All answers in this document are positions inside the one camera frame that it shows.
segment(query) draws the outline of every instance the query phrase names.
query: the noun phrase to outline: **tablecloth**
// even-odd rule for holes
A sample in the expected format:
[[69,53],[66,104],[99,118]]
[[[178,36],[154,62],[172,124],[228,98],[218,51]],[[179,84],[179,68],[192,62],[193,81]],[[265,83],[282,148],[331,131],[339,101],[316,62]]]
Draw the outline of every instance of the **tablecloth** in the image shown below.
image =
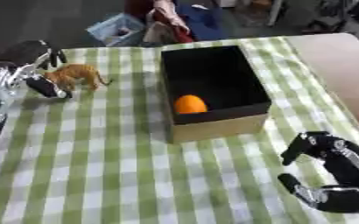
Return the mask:
[[[222,45],[244,49],[272,98],[262,131],[167,143],[160,52]],[[359,214],[306,206],[277,180],[290,172],[308,186],[334,183],[309,157],[282,166],[300,131],[359,144],[357,122],[285,38],[66,54],[114,82],[67,101],[21,90],[0,136],[0,223],[358,223]]]

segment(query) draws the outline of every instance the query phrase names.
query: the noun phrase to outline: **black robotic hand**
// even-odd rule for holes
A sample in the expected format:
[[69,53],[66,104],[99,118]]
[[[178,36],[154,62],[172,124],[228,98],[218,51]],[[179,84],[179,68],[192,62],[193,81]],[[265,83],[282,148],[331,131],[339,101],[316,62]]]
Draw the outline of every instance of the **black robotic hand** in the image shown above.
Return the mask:
[[47,69],[49,63],[56,67],[57,60],[67,62],[60,49],[42,40],[25,41],[0,53],[0,133],[22,82],[45,97],[72,96],[37,73],[39,68]]
[[304,132],[282,153],[283,165],[289,165],[300,154],[323,161],[324,167],[338,185],[319,188],[303,186],[293,175],[278,176],[285,188],[310,207],[330,213],[359,213],[359,146],[326,131]]

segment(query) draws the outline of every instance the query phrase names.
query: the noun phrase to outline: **orange ball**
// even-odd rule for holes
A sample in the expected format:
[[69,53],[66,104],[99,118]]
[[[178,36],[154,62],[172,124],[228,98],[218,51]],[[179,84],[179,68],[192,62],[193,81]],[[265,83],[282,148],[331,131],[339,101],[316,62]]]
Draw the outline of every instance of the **orange ball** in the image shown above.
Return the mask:
[[181,96],[174,104],[175,110],[179,114],[193,114],[207,112],[207,105],[200,97],[187,94]]

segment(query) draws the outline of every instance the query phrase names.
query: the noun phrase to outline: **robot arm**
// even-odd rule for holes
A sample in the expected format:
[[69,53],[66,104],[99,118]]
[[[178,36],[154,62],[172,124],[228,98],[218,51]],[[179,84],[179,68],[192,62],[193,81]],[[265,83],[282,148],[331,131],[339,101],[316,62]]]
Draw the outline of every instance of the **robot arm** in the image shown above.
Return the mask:
[[309,188],[293,175],[283,173],[278,179],[287,191],[324,212],[359,213],[359,146],[325,131],[300,133],[282,153],[283,165],[289,165],[302,153],[323,160],[338,185]]
[[57,59],[67,62],[60,49],[42,40],[25,41],[0,53],[0,133],[22,82],[45,97],[72,97],[36,72],[47,69],[49,63],[56,67]]

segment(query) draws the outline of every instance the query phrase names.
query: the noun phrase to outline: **plaid cloth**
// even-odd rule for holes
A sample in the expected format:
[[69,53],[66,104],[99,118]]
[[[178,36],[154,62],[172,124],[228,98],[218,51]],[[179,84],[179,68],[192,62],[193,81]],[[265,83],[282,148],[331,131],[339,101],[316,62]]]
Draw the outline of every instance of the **plaid cloth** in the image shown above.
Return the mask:
[[308,186],[333,184],[318,161],[283,167],[279,154],[304,130],[359,144],[356,121],[285,38],[163,50],[221,45],[242,46],[271,95],[260,133],[168,144],[161,48],[67,50],[115,81],[68,101],[25,88],[0,136],[0,223],[359,223],[359,214],[306,206],[277,180],[290,172]]

